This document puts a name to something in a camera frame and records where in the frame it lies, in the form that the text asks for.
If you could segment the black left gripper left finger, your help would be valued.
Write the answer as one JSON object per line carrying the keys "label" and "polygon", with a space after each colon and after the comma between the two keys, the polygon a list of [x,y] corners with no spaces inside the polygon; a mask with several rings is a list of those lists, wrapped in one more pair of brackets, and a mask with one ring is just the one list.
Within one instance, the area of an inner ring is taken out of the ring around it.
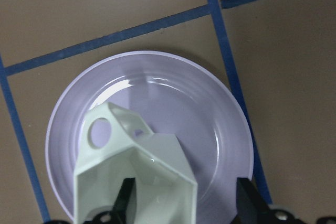
{"label": "black left gripper left finger", "polygon": [[118,196],[111,210],[111,223],[127,222],[127,209],[134,185],[135,178],[125,178],[123,180]]}

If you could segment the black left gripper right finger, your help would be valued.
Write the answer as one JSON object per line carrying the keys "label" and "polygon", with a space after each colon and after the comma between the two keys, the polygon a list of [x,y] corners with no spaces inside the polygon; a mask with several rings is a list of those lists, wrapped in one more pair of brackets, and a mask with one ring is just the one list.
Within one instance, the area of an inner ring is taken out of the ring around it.
{"label": "black left gripper right finger", "polygon": [[248,178],[237,178],[236,206],[241,223],[273,223],[271,209]]}

